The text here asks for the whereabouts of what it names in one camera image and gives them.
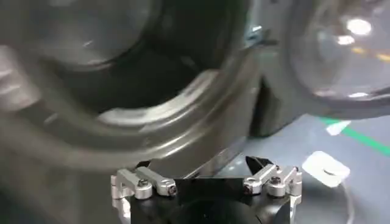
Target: screw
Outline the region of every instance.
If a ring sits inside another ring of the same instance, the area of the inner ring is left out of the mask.
[[[169,196],[171,197],[175,197],[177,195],[177,187],[176,186],[171,186],[169,189],[168,189],[168,194]]]
[[[249,185],[244,185],[244,194],[246,195],[252,195],[253,194],[253,187]]]
[[[271,184],[280,184],[282,180],[279,177],[271,177]]]
[[[141,179],[141,180],[139,180],[137,186],[138,186],[138,187],[146,187],[148,184],[149,184],[149,181],[148,181],[148,180]]]

